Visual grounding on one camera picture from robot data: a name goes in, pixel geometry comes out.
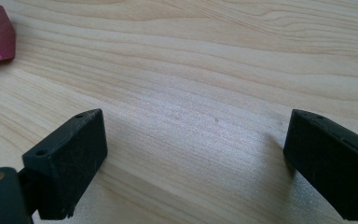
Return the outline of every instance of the wood grain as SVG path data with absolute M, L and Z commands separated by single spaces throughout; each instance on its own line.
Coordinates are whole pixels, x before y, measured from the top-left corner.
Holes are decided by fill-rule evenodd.
M 109 155 L 62 222 L 343 223 L 287 168 L 292 108 L 358 133 L 358 1 L 0 1 L 0 166 L 101 108 Z

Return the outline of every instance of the black object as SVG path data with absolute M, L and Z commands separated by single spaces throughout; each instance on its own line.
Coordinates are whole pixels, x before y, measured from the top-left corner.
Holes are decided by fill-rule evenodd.
M 358 134 L 293 110 L 283 153 L 344 219 L 358 220 Z
M 0 223 L 64 219 L 107 156 L 103 111 L 78 114 L 22 155 L 24 168 L 0 168 Z

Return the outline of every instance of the wooden table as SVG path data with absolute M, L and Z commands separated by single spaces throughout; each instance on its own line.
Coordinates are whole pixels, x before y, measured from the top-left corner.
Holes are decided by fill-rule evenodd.
M 342 223 L 282 154 L 293 108 L 358 133 L 358 1 L 0 1 L 0 166 L 101 108 L 75 216 L 35 223 Z

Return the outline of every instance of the tabletop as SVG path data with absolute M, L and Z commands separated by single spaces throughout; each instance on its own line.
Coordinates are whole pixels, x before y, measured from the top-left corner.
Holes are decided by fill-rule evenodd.
M 75 114 L 104 115 L 108 156 L 75 215 L 35 223 L 346 222 L 282 148 L 293 108 L 358 133 L 358 1 L 0 5 L 17 34 L 0 166 L 19 171 Z

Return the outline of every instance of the textured black surface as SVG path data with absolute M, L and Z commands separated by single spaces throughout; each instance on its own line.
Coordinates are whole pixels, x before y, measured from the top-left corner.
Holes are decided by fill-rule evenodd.
M 358 220 L 358 134 L 293 110 L 283 153 L 343 218 Z
M 32 223 L 22 198 L 20 181 L 13 168 L 0 168 L 0 223 Z
M 37 183 L 43 219 L 71 217 L 107 156 L 103 111 L 78 114 L 26 152 L 27 178 Z

